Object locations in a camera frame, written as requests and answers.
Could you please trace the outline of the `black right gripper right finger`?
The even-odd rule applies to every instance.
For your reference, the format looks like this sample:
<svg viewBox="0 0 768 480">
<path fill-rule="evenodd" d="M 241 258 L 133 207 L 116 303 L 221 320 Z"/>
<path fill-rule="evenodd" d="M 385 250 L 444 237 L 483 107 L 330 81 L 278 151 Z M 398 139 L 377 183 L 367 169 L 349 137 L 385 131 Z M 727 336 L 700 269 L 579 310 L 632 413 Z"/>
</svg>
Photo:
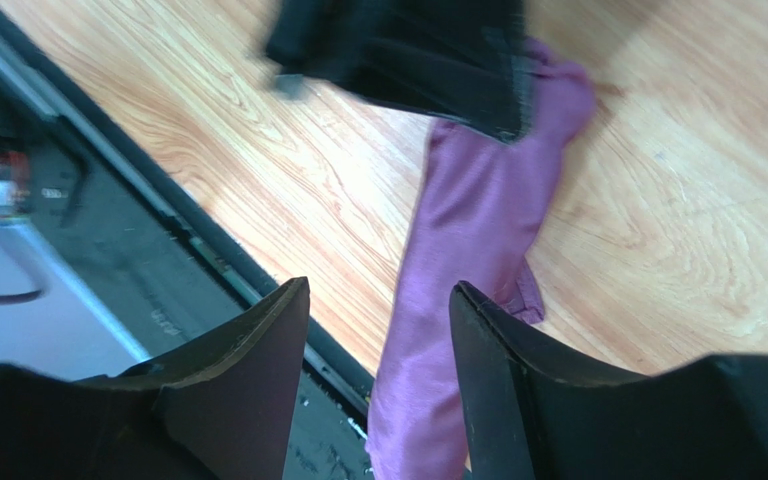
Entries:
<svg viewBox="0 0 768 480">
<path fill-rule="evenodd" d="M 768 355 L 646 376 L 585 355 L 473 285 L 450 297 L 477 479 L 768 479 Z"/>
</svg>

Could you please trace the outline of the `purple cloth napkin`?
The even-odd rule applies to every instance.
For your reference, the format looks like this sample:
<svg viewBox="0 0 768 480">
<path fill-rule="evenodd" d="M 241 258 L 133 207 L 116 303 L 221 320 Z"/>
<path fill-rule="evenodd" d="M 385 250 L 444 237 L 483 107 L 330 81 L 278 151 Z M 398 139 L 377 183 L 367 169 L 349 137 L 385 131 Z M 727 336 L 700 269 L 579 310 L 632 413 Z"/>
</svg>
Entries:
<svg viewBox="0 0 768 480">
<path fill-rule="evenodd" d="M 547 215 L 563 154 L 595 95 L 585 69 L 530 40 L 535 123 L 512 145 L 439 120 L 375 375 L 366 449 L 378 479 L 459 479 L 468 455 L 449 297 L 473 284 L 516 318 L 544 307 L 525 256 Z"/>
</svg>

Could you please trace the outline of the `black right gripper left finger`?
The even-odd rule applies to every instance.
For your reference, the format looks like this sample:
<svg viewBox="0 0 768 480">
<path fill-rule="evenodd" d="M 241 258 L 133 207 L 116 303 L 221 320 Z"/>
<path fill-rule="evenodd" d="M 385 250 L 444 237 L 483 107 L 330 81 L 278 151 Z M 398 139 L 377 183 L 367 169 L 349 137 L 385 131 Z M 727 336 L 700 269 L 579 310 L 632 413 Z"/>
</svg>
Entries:
<svg viewBox="0 0 768 480">
<path fill-rule="evenodd" d="M 279 479 L 308 331 L 293 278 L 117 377 L 0 364 L 0 479 Z"/>
</svg>

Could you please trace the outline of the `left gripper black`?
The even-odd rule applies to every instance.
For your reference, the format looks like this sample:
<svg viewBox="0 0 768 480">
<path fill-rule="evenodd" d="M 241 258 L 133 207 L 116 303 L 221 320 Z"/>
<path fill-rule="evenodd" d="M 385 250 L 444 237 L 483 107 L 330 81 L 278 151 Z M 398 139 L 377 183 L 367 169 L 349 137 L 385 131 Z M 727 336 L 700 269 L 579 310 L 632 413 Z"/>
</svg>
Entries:
<svg viewBox="0 0 768 480">
<path fill-rule="evenodd" d="M 503 143 L 533 124 L 537 56 L 522 0 L 284 1 L 264 54 L 290 97 L 323 80 Z"/>
</svg>

